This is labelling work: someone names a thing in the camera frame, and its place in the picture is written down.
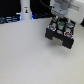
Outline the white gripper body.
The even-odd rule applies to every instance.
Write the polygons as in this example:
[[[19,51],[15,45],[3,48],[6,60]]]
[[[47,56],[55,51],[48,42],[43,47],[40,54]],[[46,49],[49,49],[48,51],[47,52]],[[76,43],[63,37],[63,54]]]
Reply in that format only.
[[[51,13],[58,17],[71,17],[80,13],[80,6],[77,0],[54,0]]]

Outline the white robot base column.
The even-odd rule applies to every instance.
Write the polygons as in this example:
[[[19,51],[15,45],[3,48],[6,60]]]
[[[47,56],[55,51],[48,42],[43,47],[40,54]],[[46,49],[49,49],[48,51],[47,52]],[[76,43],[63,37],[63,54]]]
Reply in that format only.
[[[31,20],[32,12],[30,9],[30,0],[20,0],[21,2],[21,19]]]

